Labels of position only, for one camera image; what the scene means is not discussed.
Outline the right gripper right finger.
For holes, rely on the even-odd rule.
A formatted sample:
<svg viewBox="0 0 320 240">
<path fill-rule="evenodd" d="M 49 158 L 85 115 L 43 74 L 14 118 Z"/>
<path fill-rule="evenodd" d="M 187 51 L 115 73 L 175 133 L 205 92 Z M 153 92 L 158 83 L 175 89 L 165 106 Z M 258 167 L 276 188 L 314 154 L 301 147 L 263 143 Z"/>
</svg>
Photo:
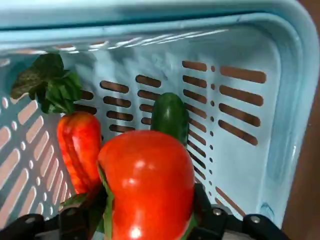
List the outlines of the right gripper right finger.
<svg viewBox="0 0 320 240">
<path fill-rule="evenodd" d="M 239 220 L 223 208 L 213 206 L 200 183 L 195 184 L 194 213 L 199 217 L 199 222 L 192 229 L 193 240 L 290 239 L 264 215 L 248 214 Z"/>
</svg>

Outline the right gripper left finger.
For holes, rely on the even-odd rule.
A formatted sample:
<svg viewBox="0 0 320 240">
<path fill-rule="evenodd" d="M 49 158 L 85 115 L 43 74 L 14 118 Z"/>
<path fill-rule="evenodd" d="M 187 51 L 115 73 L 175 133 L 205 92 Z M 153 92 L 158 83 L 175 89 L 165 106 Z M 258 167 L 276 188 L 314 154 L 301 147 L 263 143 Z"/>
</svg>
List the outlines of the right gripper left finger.
<svg viewBox="0 0 320 240">
<path fill-rule="evenodd" d="M 88 193 L 78 207 L 70 207 L 45 220 L 43 215 L 23 215 L 0 231 L 2 240 L 90 240 L 106 209 L 107 192 L 102 184 Z"/>
</svg>

